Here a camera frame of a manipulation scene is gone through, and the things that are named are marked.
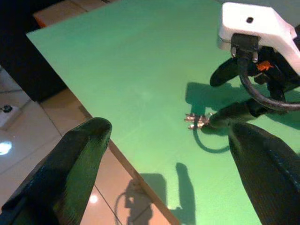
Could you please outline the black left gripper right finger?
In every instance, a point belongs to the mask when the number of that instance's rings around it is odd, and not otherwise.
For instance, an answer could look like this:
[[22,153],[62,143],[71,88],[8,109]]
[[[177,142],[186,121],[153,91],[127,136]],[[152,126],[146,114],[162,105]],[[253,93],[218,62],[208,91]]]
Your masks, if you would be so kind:
[[279,137],[244,122],[229,126],[228,141],[262,225],[300,225],[300,156]]

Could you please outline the dark cabinet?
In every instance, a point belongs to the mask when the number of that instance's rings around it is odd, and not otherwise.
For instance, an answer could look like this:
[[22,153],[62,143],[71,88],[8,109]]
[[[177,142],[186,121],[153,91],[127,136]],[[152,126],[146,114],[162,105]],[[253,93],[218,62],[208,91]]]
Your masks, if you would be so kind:
[[33,101],[67,87],[26,35],[39,29],[35,12],[61,1],[0,0],[0,65]]

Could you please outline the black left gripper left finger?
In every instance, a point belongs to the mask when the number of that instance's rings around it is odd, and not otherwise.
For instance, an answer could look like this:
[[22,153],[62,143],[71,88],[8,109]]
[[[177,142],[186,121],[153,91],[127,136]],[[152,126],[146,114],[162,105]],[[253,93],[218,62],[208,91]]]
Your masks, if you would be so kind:
[[80,225],[111,132],[99,117],[68,131],[3,204],[0,225]]

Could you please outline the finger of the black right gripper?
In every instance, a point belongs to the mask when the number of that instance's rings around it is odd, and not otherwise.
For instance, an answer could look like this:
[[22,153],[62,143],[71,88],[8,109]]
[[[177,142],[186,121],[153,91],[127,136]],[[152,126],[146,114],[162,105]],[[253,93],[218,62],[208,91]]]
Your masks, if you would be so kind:
[[210,86],[219,87],[237,76],[239,76],[238,61],[236,58],[230,58],[211,75]]
[[233,103],[210,116],[212,128],[224,128],[235,121],[247,122],[265,114],[265,107],[253,99]]

